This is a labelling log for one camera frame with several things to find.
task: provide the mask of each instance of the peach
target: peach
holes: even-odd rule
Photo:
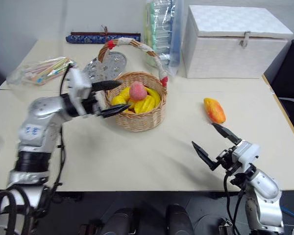
[[[129,95],[133,100],[143,100],[147,96],[147,91],[141,82],[135,81],[129,88]]]

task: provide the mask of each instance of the white storage box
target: white storage box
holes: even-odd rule
[[[190,5],[188,78],[260,78],[293,33],[264,8]]]

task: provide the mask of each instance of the wall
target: wall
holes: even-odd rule
[[[185,17],[189,4],[264,7],[294,32],[294,0],[184,1]],[[0,0],[0,72],[11,72],[39,39],[59,40],[71,31],[101,31],[101,25],[109,31],[142,33],[144,6],[145,0]],[[286,52],[287,48],[266,71],[269,80]]]

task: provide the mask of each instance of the box lid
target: box lid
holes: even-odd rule
[[[250,37],[290,38],[293,33],[267,9],[255,7],[190,5],[199,37]]]

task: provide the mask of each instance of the yellow banana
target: yellow banana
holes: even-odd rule
[[[128,103],[132,103],[132,105],[128,109],[134,109],[134,107],[135,107],[135,100],[129,99]]]
[[[143,100],[137,101],[135,103],[135,113],[140,114],[140,113],[146,113],[152,110],[155,107],[155,99],[147,95],[147,97]]]
[[[129,87],[125,87],[119,94],[120,96],[122,96],[125,101],[129,100]]]
[[[161,101],[160,95],[157,91],[155,91],[154,89],[145,87],[148,94],[151,95],[154,99],[155,99],[155,107],[157,107]]]
[[[125,99],[120,96],[120,95],[117,95],[116,97],[113,98],[113,100],[111,101],[111,104],[112,105],[117,105],[117,104],[124,104],[126,103]]]

